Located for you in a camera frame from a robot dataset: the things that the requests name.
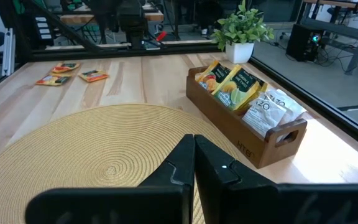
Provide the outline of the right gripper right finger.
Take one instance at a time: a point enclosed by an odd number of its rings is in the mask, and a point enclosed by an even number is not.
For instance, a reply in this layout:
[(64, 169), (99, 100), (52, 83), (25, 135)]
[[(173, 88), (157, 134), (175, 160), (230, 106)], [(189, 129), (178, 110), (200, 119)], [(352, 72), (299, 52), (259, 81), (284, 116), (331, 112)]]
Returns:
[(206, 223), (358, 224), (358, 184), (276, 184), (202, 135), (195, 148)]

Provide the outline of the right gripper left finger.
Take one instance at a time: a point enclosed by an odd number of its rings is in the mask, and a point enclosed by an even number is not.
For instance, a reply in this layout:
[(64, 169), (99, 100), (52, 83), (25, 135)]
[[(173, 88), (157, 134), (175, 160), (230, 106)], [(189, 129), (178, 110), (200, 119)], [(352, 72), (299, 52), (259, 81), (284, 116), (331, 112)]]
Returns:
[(137, 187), (57, 188), (26, 206), (26, 223), (191, 223), (195, 139), (186, 134)]

